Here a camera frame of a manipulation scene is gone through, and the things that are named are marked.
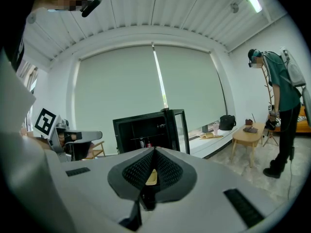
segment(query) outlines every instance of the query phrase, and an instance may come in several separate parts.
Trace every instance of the coat rack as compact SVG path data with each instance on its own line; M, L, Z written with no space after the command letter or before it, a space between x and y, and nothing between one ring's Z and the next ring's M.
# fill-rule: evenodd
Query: coat rack
M271 95L271 90L270 90L270 88L269 88L269 84L268 84L268 74L267 74L267 68L265 68L265 70L263 69L263 66L261 67L261 70L262 70L262 73L263 73L263 75L264 75L264 79L266 80L266 87L267 87L267 89L268 89L268 92L269 92L269 104L270 104L270 106L271 106L271 109L272 109L272 98L273 98L273 96L274 95ZM266 143L268 142L268 140L270 139L270 138L272 138L272 139L274 139L274 141L276 142L276 145L278 146L278 143L277 143L277 141L276 141L276 139L274 138L274 136L273 136L273 130L268 130L268 139L266 140L266 142L262 145L263 147L264 147L264 145L266 145Z

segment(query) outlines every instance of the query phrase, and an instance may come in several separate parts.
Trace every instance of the bottle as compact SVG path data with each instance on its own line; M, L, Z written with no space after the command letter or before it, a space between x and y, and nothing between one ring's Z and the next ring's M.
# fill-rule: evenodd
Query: bottle
M145 147L145 143L143 142L143 139L142 138L140 138L140 147L141 148L144 148Z
M152 144L150 143L150 141L149 141L149 137L148 137L148 143L147 143L147 146L146 146L147 148L151 148L152 147Z
M213 123L214 135L218 135L218 129L219 129L219 123L218 122L214 122Z

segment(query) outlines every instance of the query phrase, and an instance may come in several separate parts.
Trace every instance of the green shirt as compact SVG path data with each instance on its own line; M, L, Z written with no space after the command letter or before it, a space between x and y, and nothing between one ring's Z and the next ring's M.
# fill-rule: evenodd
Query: green shirt
M300 103L301 94L296 87L292 86L282 77L290 79L283 60L276 53L268 52L264 55L267 63L269 85L277 84L280 87L280 111L288 111Z

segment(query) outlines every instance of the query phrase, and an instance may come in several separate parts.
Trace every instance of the white ceiling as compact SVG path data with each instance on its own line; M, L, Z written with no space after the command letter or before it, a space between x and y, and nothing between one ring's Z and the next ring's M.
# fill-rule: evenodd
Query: white ceiling
M239 4L236 14L230 4ZM24 41L52 61L72 45L108 30L160 25L188 30L224 45L228 51L286 14L277 0L259 0L256 13L247 0L103 0L87 18L80 12L39 10L26 25Z

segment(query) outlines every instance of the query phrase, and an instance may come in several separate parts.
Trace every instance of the wooden chair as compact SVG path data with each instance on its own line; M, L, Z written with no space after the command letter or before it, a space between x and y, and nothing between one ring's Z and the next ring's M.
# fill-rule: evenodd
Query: wooden chair
M92 152L89 153L89 154L87 155L87 157L86 157L84 160L92 160L92 159L95 159L95 157L98 156L98 155L101 154L101 153L103 153L104 156L106 156L106 155L105 155L105 151L104 151L104 147L103 147L103 143L104 143L104 141L101 141L101 142L95 144L94 147L92 148ZM101 150L95 150L94 148L95 148L95 147L98 147L99 145L101 145L102 149L101 149Z

